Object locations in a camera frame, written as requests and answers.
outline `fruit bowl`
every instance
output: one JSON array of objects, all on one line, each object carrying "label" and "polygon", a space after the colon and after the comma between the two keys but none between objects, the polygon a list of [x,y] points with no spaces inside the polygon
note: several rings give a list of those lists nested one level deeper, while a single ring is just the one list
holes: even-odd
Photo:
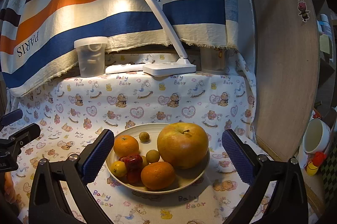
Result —
[{"label": "fruit bowl", "polygon": [[[115,136],[117,138],[120,135],[130,135],[134,137],[138,143],[139,143],[139,151],[142,156],[145,156],[146,153],[149,150],[155,149],[157,150],[157,137],[160,133],[160,131],[166,126],[168,123],[147,123],[147,124],[141,124],[136,125],[131,128],[128,128],[118,135]],[[139,133],[140,132],[148,132],[150,135],[150,141],[147,143],[143,143],[139,140]],[[168,194],[177,192],[179,190],[182,190],[194,182],[196,182],[205,172],[206,167],[208,165],[208,162],[210,160],[210,153],[207,152],[206,156],[202,159],[200,163],[198,163],[195,167],[189,168],[189,169],[176,169],[176,180],[168,187],[164,189],[160,189],[157,191],[149,191],[147,187],[142,185],[141,183],[139,185],[131,185],[128,183],[128,181],[125,178],[117,178],[115,177],[111,171],[110,166],[113,162],[117,161],[119,157],[115,154],[114,150],[112,149],[105,161],[105,165],[107,169],[109,170],[112,177],[117,180],[120,184],[124,185],[125,187],[140,192],[140,193],[146,193],[146,194]]]}]

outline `white tablecloth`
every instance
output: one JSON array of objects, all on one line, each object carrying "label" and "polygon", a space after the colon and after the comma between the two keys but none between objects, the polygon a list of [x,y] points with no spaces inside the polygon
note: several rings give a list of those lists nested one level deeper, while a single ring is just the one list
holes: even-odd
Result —
[{"label": "white tablecloth", "polygon": [[[177,193],[145,195],[114,180],[105,165],[88,185],[102,209],[115,224],[223,223],[248,189],[221,147],[224,129],[232,128],[257,154],[251,122],[255,115],[255,76],[240,54],[230,53],[226,76],[203,73],[153,78],[143,72],[93,78],[55,79],[23,98],[11,98],[8,109],[21,108],[24,118],[4,128],[7,138],[20,127],[36,122],[41,135],[22,149],[19,169],[12,172],[21,208],[28,220],[34,173],[41,158],[65,160],[93,143],[104,129],[115,135],[149,122],[193,122],[208,133],[211,160],[205,175]],[[66,183],[62,183],[73,214],[83,218]],[[254,217],[259,219],[270,200],[274,183]]]}]

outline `apple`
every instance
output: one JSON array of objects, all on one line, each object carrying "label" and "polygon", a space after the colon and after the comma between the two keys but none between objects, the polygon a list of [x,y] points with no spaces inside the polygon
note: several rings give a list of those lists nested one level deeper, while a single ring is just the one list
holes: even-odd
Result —
[{"label": "apple", "polygon": [[197,124],[172,123],[159,133],[157,149],[163,161],[188,169],[197,165],[208,152],[208,137]]},{"label": "apple", "polygon": [[124,157],[127,170],[140,169],[143,165],[143,158],[139,154],[131,154]]}]

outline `yellow fruit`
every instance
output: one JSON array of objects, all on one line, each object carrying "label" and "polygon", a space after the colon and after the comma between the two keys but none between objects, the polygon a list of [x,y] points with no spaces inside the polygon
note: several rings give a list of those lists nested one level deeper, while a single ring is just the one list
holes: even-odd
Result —
[{"label": "yellow fruit", "polygon": [[140,178],[149,189],[159,190],[171,185],[176,178],[176,174],[171,164],[161,161],[145,166]]},{"label": "yellow fruit", "polygon": [[143,169],[145,166],[149,165],[149,163],[147,162],[145,156],[141,156],[141,157],[142,157],[142,159],[143,159],[143,165],[142,165],[142,169]]},{"label": "yellow fruit", "polygon": [[157,161],[159,161],[159,159],[160,159],[160,155],[159,155],[159,152],[157,150],[150,150],[146,153],[146,160],[149,163],[157,162]]},{"label": "yellow fruit", "polygon": [[126,157],[139,152],[138,141],[129,135],[122,135],[115,139],[114,152],[119,157]]},{"label": "yellow fruit", "polygon": [[150,140],[150,135],[148,132],[140,132],[139,139],[143,143],[147,143]]},{"label": "yellow fruit", "polygon": [[157,149],[163,161],[188,169],[197,165],[208,152],[208,137],[205,130],[194,123],[172,123],[159,133]]},{"label": "yellow fruit", "polygon": [[125,176],[127,173],[125,163],[119,160],[111,164],[110,171],[117,178],[121,178],[122,176]]}]

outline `checkered pattern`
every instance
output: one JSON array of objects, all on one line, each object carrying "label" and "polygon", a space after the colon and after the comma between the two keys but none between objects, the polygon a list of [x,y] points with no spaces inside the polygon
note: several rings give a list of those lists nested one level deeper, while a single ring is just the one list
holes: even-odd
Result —
[{"label": "checkered pattern", "polygon": [[321,165],[321,172],[324,183],[325,203],[328,207],[330,201],[337,197],[337,145]]}]

